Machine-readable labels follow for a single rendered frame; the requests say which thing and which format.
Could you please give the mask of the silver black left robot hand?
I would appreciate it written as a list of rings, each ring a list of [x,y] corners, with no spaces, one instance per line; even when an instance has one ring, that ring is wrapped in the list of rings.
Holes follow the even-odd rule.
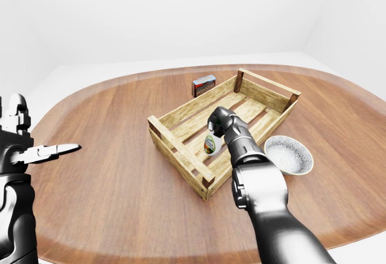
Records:
[[[34,139],[28,132],[31,118],[27,103],[18,93],[11,96],[3,123],[0,127],[0,175],[24,173],[30,163],[48,162],[81,149],[77,143],[34,146]]]

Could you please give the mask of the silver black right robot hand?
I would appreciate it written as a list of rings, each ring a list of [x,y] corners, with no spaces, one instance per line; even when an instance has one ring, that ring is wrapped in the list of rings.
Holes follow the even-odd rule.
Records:
[[[235,112],[224,107],[217,107],[207,120],[207,127],[214,132],[216,137],[224,136],[233,168],[244,164],[269,161],[250,134],[247,123]]]

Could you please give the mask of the white salad dressing bottle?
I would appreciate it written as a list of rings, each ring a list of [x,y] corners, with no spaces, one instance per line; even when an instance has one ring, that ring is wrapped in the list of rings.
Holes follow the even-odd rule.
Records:
[[[213,131],[208,132],[204,140],[204,151],[208,156],[217,155],[223,146],[224,136],[216,136]]]

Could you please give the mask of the wooden slat tray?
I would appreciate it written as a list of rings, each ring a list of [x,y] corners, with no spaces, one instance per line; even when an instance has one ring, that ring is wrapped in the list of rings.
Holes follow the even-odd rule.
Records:
[[[223,151],[214,161],[204,152],[204,128],[216,107],[235,108],[246,123],[259,120],[249,131],[260,145],[297,104],[300,92],[240,68],[237,75],[163,115],[148,118],[157,148],[182,177],[207,201],[230,177],[230,154]]]

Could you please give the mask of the patterned grey white bowl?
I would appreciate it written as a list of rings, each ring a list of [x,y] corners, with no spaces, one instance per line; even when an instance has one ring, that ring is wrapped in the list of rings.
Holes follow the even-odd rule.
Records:
[[[314,159],[299,141],[288,136],[272,136],[264,143],[268,158],[285,175],[305,175],[312,171]]]

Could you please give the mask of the printed food box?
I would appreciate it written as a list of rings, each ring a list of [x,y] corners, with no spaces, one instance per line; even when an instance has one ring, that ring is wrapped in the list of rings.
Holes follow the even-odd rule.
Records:
[[[216,77],[207,75],[192,81],[192,96],[198,97],[216,85]]]

